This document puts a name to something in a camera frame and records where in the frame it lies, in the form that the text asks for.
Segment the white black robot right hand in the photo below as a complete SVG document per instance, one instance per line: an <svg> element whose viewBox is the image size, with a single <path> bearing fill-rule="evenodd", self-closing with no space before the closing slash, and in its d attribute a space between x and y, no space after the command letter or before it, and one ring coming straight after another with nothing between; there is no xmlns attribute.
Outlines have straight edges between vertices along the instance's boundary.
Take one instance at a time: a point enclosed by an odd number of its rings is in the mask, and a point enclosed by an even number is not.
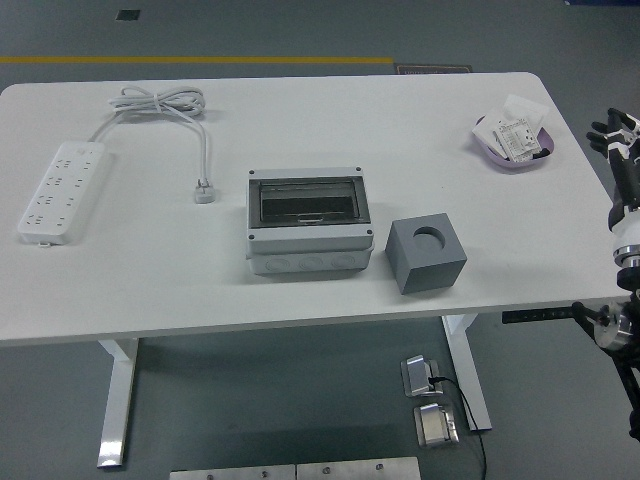
<svg viewBox="0 0 640 480"><path fill-rule="evenodd" d="M616 108L607 122L593 122L587 133L590 147L602 154L613 174L615 187L608 214L614 250L639 249L639 120Z"/></svg>

